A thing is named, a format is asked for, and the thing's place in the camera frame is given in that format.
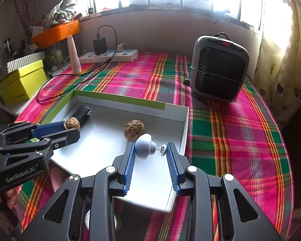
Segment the left hand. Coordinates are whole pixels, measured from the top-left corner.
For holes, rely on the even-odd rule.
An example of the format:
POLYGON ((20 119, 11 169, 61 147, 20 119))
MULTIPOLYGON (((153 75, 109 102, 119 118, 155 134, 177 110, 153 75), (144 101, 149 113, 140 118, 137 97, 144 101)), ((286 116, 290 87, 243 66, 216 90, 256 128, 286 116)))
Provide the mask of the left hand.
POLYGON ((9 209, 14 209, 18 202, 18 188, 13 188, 7 191, 5 194, 0 194, 0 203, 6 201, 9 209))

